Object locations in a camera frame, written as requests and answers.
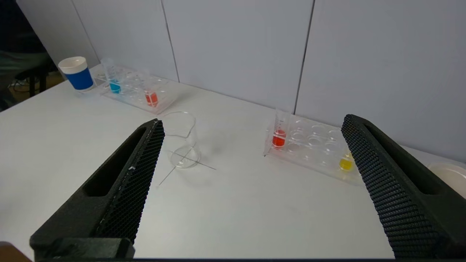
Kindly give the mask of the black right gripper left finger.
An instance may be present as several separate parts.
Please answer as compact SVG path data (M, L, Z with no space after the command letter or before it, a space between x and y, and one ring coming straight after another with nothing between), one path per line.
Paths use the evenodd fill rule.
M34 258L133 258L135 238L164 138L159 119L136 128L30 237Z

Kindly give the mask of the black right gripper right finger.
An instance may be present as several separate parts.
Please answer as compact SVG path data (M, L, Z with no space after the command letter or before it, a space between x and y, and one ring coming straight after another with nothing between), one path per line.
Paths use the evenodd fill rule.
M370 121L348 114L341 132L394 257L464 260L465 198Z

